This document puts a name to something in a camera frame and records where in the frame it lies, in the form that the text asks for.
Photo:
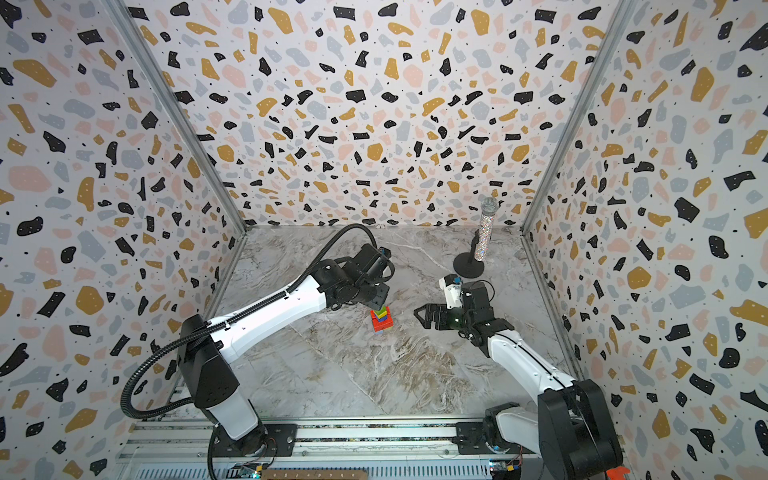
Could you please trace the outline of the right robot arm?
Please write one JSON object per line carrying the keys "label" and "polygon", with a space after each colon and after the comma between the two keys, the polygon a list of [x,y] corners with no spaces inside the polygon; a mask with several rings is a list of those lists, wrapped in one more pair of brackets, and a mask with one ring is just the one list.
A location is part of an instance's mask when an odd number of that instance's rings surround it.
{"label": "right robot arm", "polygon": [[422,327],[456,332],[510,373],[536,403],[535,412],[516,402],[491,407],[481,423],[458,426],[460,451],[514,453],[515,459],[494,463],[495,479],[520,478],[528,452],[540,456],[555,479],[589,479],[622,466],[620,442],[594,381],[575,379],[528,345],[511,323],[495,315],[484,282],[464,285],[448,275],[439,286],[444,303],[414,311]]}

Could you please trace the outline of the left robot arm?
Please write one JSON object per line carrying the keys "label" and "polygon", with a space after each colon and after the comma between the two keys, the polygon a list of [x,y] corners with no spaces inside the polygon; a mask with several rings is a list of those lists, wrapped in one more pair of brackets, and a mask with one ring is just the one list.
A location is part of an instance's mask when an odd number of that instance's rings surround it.
{"label": "left robot arm", "polygon": [[353,257],[313,262],[296,281],[240,310],[209,321],[187,319],[182,334],[206,333],[178,348],[178,367],[192,403],[231,441],[258,438],[264,426],[231,364],[272,334],[308,315],[343,306],[385,306],[394,276],[391,251],[363,245]]}

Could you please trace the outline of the red block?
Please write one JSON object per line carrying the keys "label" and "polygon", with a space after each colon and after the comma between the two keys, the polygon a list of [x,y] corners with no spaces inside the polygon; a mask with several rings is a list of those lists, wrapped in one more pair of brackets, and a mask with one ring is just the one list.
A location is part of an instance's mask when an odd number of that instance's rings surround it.
{"label": "red block", "polygon": [[371,322],[372,322],[373,330],[375,332],[381,332],[389,328],[392,328],[394,324],[391,316],[384,316],[384,317],[373,316],[371,318]]}

